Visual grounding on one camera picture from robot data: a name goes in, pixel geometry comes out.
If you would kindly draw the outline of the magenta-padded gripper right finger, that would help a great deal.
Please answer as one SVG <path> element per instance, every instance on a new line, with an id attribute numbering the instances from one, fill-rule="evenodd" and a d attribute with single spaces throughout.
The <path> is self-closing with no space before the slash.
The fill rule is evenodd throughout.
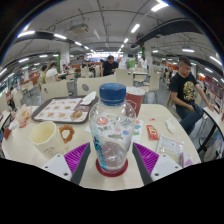
<path id="1" fill-rule="evenodd" d="M 182 169 L 182 167 L 167 154 L 158 155 L 138 143 L 133 144 L 132 152 L 135 156 L 144 185 L 150 184 Z"/>

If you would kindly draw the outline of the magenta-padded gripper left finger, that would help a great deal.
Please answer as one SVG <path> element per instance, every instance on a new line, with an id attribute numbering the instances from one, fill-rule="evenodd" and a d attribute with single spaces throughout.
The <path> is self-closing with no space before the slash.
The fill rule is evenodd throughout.
<path id="1" fill-rule="evenodd" d="M 79 185 L 90 152 L 90 143 L 87 142 L 65 155 L 56 154 L 42 169 Z"/>

